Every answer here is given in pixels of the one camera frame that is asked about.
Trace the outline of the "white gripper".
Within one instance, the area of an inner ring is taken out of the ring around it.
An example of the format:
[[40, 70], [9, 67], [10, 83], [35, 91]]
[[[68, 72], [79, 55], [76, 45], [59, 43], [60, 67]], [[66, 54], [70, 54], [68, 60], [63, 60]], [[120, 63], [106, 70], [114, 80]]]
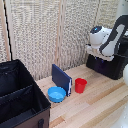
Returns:
[[106, 56], [103, 56], [98, 49], [94, 49], [92, 48], [91, 46], [89, 45], [86, 45], [86, 51], [88, 54], [90, 55], [93, 55], [94, 57], [99, 57], [100, 59], [102, 60], [107, 60], [107, 61], [112, 61], [114, 56], [111, 56], [111, 57], [106, 57]]

